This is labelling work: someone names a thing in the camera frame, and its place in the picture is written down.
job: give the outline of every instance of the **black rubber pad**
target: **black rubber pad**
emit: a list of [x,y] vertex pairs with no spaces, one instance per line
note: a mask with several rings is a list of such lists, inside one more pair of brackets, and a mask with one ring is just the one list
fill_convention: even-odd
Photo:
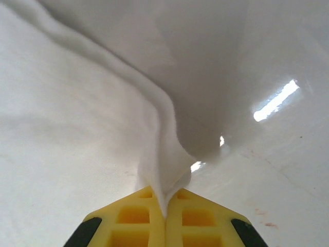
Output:
[[87,247],[101,222],[101,218],[92,218],[82,222],[64,247]]
[[238,219],[231,222],[246,247],[268,247],[252,225]]

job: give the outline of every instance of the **glossy white surface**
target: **glossy white surface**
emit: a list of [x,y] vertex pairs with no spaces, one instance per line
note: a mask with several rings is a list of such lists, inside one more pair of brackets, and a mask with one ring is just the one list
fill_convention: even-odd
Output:
[[269,246],[327,246],[328,2],[143,3],[117,4],[109,22],[85,5],[61,13],[169,92],[190,152],[224,137],[192,191],[247,216]]

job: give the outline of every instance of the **white fleece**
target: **white fleece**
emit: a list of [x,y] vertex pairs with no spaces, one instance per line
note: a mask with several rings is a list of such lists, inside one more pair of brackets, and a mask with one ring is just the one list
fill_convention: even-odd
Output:
[[36,1],[2,0],[0,246],[62,246],[146,185],[165,215],[193,163],[159,87]]

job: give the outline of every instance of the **yellow plastic part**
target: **yellow plastic part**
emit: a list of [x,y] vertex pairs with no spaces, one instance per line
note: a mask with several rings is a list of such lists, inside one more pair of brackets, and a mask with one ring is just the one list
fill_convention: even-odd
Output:
[[245,247],[231,219],[249,223],[185,189],[170,201],[165,221],[150,187],[89,214],[84,221],[94,217],[102,222],[88,247]]

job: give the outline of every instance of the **white fabric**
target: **white fabric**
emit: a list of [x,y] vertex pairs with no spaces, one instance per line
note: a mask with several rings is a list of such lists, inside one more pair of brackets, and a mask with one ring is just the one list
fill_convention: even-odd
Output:
[[2,1],[0,246],[61,246],[136,181],[166,214],[193,162],[160,88],[37,2]]

